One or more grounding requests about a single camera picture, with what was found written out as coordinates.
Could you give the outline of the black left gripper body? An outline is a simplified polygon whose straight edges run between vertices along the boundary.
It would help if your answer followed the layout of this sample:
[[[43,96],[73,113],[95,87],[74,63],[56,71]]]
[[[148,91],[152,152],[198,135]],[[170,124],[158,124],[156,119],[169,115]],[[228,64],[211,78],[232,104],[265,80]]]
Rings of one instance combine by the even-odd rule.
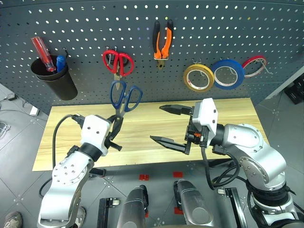
[[[107,149],[109,149],[110,147],[113,147],[113,142],[111,141],[111,137],[112,137],[112,132],[109,131],[104,140],[104,146]]]

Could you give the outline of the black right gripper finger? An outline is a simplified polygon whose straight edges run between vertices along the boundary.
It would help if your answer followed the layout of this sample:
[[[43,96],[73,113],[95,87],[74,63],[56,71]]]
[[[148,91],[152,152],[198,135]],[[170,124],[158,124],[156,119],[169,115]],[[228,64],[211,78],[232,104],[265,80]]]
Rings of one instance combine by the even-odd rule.
[[[173,139],[161,136],[150,136],[150,138],[167,149],[186,153],[186,144],[176,143]]]
[[[179,104],[166,104],[159,107],[161,110],[166,111],[170,114],[176,115],[191,115],[191,107]]]

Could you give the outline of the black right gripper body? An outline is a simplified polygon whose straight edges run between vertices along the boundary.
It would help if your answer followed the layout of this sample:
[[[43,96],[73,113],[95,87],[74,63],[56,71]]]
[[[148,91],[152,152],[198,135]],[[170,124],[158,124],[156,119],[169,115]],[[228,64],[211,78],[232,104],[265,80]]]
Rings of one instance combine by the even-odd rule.
[[[190,119],[187,126],[185,140],[187,143],[185,144],[184,154],[189,155],[191,144],[197,144],[202,148],[207,148],[208,139],[209,139],[209,129],[207,126],[202,126],[201,130],[198,130],[194,125],[192,118],[194,113],[194,106],[190,107]]]

